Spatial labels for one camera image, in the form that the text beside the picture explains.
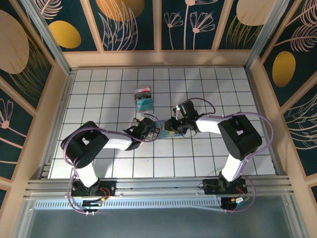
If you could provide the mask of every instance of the small box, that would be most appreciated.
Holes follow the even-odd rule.
[[[135,110],[145,112],[154,110],[153,98],[150,86],[137,87],[134,89]]]

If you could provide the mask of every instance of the yellow circle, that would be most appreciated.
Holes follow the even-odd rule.
[[[295,57],[288,51],[277,55],[273,63],[273,82],[277,87],[285,87],[291,81],[296,67]]]
[[[126,15],[122,2],[127,10],[131,9],[135,17],[143,12],[144,0],[96,0],[103,14],[115,21],[123,21],[124,15]]]
[[[239,0],[237,18],[247,26],[259,26],[266,23],[276,0]]]
[[[73,49],[80,45],[81,37],[75,27],[66,21],[54,21],[49,28],[57,43],[65,48]]]
[[[0,68],[11,74],[24,70],[29,60],[29,42],[20,23],[0,10]]]

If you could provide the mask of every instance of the white grid floor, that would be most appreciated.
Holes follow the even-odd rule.
[[[71,167],[62,159],[61,141],[85,122],[122,131],[132,119],[142,119],[134,106],[133,89],[150,86],[154,114],[169,119],[176,104],[192,97],[209,100],[216,115],[257,112],[243,68],[146,68],[78,70],[49,178],[71,177]],[[212,112],[203,101],[194,100],[198,113]],[[257,117],[248,117],[263,137]],[[160,178],[216,176],[225,165],[228,151],[218,134],[198,133],[190,137],[161,139],[144,143],[135,151],[102,150],[94,161],[100,178]],[[244,168],[246,175],[273,175],[269,151],[255,156]]]

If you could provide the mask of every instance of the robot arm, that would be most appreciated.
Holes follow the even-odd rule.
[[[82,125],[78,130],[88,127],[98,126],[89,121]],[[139,140],[154,139],[159,134],[159,129],[150,118],[143,118],[142,121],[133,119],[132,127],[124,130],[131,137],[123,135],[121,132],[101,132],[100,129],[86,130],[77,133],[69,142],[66,155],[74,165],[74,171],[80,179],[81,190],[92,196],[96,194],[100,187],[100,180],[96,176],[93,168],[93,160],[102,149],[112,148],[119,150],[134,150],[141,144]],[[64,149],[66,141],[70,136],[65,138],[61,144]]]
[[[177,105],[174,111],[178,119],[172,117],[164,124],[164,129],[182,134],[190,129],[195,132],[213,132],[222,135],[229,156],[219,174],[218,183],[220,191],[225,192],[240,178],[240,170],[246,156],[256,152],[262,144],[261,136],[245,115],[233,116],[229,119],[212,119],[206,114],[198,115],[191,101]]]

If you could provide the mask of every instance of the dark teal wallpaper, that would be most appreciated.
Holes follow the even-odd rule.
[[[0,89],[0,177],[11,179],[33,117]]]
[[[222,0],[162,0],[162,50],[210,50],[222,7]]]
[[[3,189],[0,189],[0,210],[1,210],[1,207],[2,207],[2,203],[4,201],[5,194],[6,194],[6,191],[3,190]]]
[[[0,3],[0,32],[0,76],[36,108],[52,65],[7,1]]]
[[[105,51],[154,50],[152,0],[89,2]]]
[[[317,84],[285,114],[306,176],[317,173]]]
[[[234,0],[219,49],[250,50],[274,3],[265,0]]]
[[[312,187],[312,192],[313,192],[314,198],[315,198],[316,203],[317,203],[317,186]]]
[[[96,51],[80,0],[35,0],[62,51]]]
[[[48,49],[48,51],[50,52],[50,55],[53,59],[55,59],[54,55],[52,54],[51,50],[49,49],[49,47],[47,46],[46,42],[44,41],[42,35],[40,34],[40,32],[38,31],[38,29],[36,28],[36,26],[34,25],[33,21],[31,20],[29,14],[26,12],[23,4],[21,3],[20,0],[18,0],[18,3],[20,4],[20,7],[22,8],[22,10],[24,11],[25,15],[28,17],[30,23],[32,24],[33,28],[36,30],[36,32],[38,33],[38,35],[41,37],[42,42],[44,43],[44,45],[46,46],[46,49]]]
[[[317,2],[303,0],[264,62],[282,106],[317,71]]]

